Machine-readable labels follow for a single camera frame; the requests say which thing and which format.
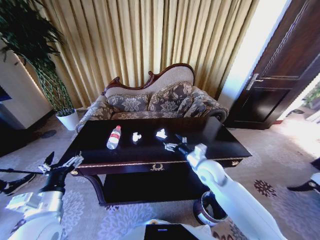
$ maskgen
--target patterned carpet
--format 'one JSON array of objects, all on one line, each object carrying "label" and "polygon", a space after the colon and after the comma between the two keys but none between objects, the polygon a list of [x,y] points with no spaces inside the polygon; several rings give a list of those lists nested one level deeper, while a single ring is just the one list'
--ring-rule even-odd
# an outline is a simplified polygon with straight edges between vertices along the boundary
[{"label": "patterned carpet", "polygon": [[[253,156],[226,172],[268,209],[288,240],[319,239],[320,195],[314,191],[291,192],[286,187],[301,185],[317,172],[310,162],[320,156],[320,126],[292,113],[282,124],[268,130],[230,129],[230,132]],[[37,133],[37,140],[1,157],[0,168],[37,170],[52,151],[58,161],[74,138],[74,132],[67,131],[54,116]],[[0,178],[6,181],[23,176],[0,173]],[[37,191],[44,181],[44,176],[37,176],[16,194]],[[1,239],[8,238],[22,217],[5,209],[10,199],[0,195]],[[62,225],[69,240],[116,240],[152,218],[199,225],[193,216],[193,201],[189,200],[100,207],[93,187],[82,177],[67,177],[63,201]],[[211,230],[220,240],[246,239],[229,218]]]}]

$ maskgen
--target white wall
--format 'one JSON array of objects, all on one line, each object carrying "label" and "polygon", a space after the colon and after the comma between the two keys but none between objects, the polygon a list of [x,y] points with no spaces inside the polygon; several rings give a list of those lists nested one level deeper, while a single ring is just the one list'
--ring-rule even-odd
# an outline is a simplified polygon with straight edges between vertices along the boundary
[{"label": "white wall", "polygon": [[231,108],[258,63],[291,0],[260,0],[218,102]]},{"label": "white wall", "polygon": [[0,86],[12,98],[1,102],[1,105],[21,123],[21,128],[28,128],[50,112],[52,107],[26,68],[21,63],[15,65],[18,61],[18,57],[11,52],[7,53],[6,62],[0,55]]}]

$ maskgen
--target beige curtain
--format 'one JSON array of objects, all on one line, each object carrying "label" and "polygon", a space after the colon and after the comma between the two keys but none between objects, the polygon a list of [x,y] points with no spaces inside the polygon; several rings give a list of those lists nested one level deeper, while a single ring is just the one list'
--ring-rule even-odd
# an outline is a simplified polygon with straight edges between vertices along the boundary
[{"label": "beige curtain", "polygon": [[76,107],[120,76],[143,85],[148,71],[188,63],[195,85],[217,97],[258,0],[42,0],[63,33],[57,72]]}]

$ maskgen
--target lower table shelf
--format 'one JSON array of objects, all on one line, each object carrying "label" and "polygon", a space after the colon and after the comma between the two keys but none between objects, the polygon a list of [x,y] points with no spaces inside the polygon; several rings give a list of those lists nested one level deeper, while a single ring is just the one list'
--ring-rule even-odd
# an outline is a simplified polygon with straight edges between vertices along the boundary
[{"label": "lower table shelf", "polygon": [[191,168],[107,174],[103,185],[107,205],[199,199],[209,188]]}]

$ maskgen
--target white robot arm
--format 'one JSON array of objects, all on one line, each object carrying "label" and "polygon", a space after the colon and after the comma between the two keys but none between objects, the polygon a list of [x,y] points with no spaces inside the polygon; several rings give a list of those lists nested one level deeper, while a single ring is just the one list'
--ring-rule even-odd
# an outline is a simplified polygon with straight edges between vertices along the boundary
[{"label": "white robot arm", "polygon": [[25,223],[21,225],[9,240],[60,240],[63,228],[60,225],[63,217],[62,197],[65,193],[67,174],[83,161],[80,155],[72,157],[64,165],[46,163],[39,166],[48,180],[39,194],[28,192],[14,196],[7,209],[24,214]]},{"label": "white robot arm", "polygon": [[190,151],[184,141],[186,139],[181,144],[165,144],[165,149],[183,154],[201,182],[210,188],[216,201],[248,239],[286,239],[272,215],[240,183],[233,181],[218,162],[206,158],[207,146],[201,143]]}]

